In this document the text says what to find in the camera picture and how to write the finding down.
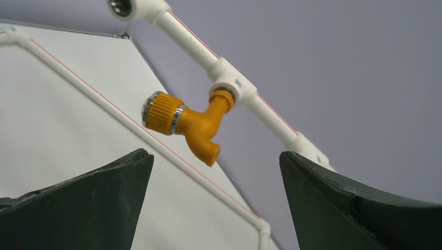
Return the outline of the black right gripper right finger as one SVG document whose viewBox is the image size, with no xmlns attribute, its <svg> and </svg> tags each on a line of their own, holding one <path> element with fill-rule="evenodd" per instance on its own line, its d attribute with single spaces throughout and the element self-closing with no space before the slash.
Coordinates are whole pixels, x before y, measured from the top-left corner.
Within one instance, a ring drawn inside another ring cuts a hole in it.
<svg viewBox="0 0 442 250">
<path fill-rule="evenodd" d="M 279 156 L 301 249 L 441 249 L 441 205 L 381 191 L 295 152 Z"/>
</svg>

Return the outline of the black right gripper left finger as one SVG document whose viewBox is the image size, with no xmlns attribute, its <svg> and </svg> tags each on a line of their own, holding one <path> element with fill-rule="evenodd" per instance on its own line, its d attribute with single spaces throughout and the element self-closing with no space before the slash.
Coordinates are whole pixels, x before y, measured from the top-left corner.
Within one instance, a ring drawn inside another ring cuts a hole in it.
<svg viewBox="0 0 442 250">
<path fill-rule="evenodd" d="M 154 156 L 137 149 L 18 198 L 1 198 L 1 249 L 131 249 Z"/>
</svg>

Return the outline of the yellow plastic water faucet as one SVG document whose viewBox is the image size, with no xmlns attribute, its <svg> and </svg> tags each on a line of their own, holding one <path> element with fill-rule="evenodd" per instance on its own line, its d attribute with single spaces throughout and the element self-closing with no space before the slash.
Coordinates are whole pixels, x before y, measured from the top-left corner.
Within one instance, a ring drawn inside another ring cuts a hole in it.
<svg viewBox="0 0 442 250">
<path fill-rule="evenodd" d="M 208 99 L 204 112 L 197 112 L 184 101 L 156 91 L 149 96 L 141 111 L 145 128 L 163 135 L 182 135 L 194 156 L 207 166 L 215 164 L 220 145 L 212 142 L 223 116 L 234 106 L 234 98 L 227 90 L 216 90 Z"/>
</svg>

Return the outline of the white PVC pipe frame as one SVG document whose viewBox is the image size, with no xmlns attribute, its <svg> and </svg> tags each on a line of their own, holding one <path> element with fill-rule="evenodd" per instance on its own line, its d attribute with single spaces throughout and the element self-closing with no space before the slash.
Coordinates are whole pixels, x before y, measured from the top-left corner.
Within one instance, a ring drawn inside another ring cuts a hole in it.
<svg viewBox="0 0 442 250">
<path fill-rule="evenodd" d="M 209 167 L 181 135 L 142 124 L 144 101 L 169 92 L 131 26 L 165 33 L 207 74 L 191 85 L 207 108 L 224 87 L 281 141 L 311 158 L 296 132 L 231 63 L 173 14 L 170 1 L 1 1 L 1 197 L 20 197 L 137 148 L 154 156 L 131 249 L 298 249 L 291 216 L 282 229 L 252 208 L 217 162 Z"/>
</svg>

